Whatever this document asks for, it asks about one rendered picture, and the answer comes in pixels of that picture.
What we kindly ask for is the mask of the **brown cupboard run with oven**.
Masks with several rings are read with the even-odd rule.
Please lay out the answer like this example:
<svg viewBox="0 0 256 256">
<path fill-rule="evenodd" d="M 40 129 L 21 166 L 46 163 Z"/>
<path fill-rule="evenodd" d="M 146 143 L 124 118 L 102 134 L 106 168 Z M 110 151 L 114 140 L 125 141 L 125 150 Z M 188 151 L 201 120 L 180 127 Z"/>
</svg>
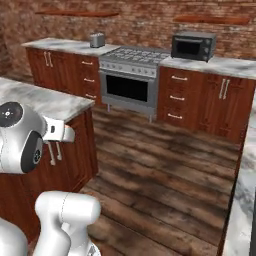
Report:
<svg viewBox="0 0 256 256">
<path fill-rule="evenodd" d="M 157 119 L 240 144 L 256 81 L 161 66 Z"/>
</svg>

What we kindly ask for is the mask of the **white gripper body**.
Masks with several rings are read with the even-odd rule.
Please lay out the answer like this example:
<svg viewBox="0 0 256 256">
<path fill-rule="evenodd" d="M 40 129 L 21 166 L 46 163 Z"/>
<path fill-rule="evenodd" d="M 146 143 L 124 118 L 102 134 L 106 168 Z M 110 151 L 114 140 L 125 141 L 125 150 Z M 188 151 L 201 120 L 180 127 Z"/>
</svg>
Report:
<svg viewBox="0 0 256 256">
<path fill-rule="evenodd" d="M 75 140 L 75 131 L 69 125 L 64 125 L 64 133 L 62 140 L 64 142 L 74 142 Z"/>
</svg>

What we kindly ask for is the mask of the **silver toaster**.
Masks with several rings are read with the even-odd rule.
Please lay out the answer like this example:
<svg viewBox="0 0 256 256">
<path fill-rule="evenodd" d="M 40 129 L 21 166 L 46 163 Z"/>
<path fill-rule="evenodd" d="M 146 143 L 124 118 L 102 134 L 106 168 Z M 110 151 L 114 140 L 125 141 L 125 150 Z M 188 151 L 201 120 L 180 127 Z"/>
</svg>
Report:
<svg viewBox="0 0 256 256">
<path fill-rule="evenodd" d="M 93 33 L 90 35 L 90 47 L 100 48 L 105 45 L 105 34 L 104 33 Z"/>
</svg>

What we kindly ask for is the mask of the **brown cupboard run with toaster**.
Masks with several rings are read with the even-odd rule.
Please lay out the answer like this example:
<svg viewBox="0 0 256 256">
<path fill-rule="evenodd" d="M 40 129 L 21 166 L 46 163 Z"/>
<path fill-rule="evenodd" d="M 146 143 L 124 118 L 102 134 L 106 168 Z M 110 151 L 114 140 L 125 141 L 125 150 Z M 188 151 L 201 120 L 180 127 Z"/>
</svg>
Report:
<svg viewBox="0 0 256 256">
<path fill-rule="evenodd" d="M 37 86 L 86 97 L 101 105 L 99 62 L 96 56 L 35 47 L 26 48 Z"/>
</svg>

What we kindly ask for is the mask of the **stainless steel range with oven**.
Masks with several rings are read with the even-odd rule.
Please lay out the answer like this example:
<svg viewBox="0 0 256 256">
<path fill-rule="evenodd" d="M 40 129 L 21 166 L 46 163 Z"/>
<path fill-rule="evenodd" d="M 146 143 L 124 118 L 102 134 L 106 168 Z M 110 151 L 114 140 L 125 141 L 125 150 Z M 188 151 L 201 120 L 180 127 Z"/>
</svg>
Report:
<svg viewBox="0 0 256 256">
<path fill-rule="evenodd" d="M 159 63 L 169 50 L 121 46 L 99 57 L 102 102 L 146 114 L 156 115 Z"/>
</svg>

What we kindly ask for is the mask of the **long wooden wall shelf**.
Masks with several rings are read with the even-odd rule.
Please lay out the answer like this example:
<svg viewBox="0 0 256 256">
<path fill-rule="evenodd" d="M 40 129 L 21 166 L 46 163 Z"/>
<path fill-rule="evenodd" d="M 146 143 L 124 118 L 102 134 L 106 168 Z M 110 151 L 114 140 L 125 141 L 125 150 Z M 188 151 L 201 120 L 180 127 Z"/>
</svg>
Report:
<svg viewBox="0 0 256 256">
<path fill-rule="evenodd" d="M 74 17 L 113 17 L 119 15 L 113 11 L 76 11 L 76 10 L 44 10 L 37 11 L 35 14 L 57 15 L 57 16 L 74 16 Z"/>
</svg>

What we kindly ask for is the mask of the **black toaster oven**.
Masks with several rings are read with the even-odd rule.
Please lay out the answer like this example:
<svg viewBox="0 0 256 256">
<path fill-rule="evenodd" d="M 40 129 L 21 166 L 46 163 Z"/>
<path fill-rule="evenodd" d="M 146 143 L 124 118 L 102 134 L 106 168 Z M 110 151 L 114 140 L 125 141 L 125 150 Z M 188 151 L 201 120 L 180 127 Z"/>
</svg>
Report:
<svg viewBox="0 0 256 256">
<path fill-rule="evenodd" d="M 216 48 L 214 33 L 183 31 L 172 36 L 172 58 L 208 62 Z"/>
</svg>

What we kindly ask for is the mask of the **short wooden wall shelf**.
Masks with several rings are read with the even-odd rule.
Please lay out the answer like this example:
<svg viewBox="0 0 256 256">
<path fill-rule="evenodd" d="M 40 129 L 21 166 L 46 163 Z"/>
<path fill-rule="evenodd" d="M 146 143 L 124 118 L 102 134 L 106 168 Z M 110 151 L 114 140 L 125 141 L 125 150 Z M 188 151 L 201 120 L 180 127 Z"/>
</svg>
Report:
<svg viewBox="0 0 256 256">
<path fill-rule="evenodd" d="M 207 24 L 226 24 L 226 25 L 247 25 L 250 22 L 248 17 L 217 17 L 217 16 L 198 16 L 198 15 L 184 15 L 174 18 L 175 22 L 185 23 L 207 23 Z"/>
</svg>

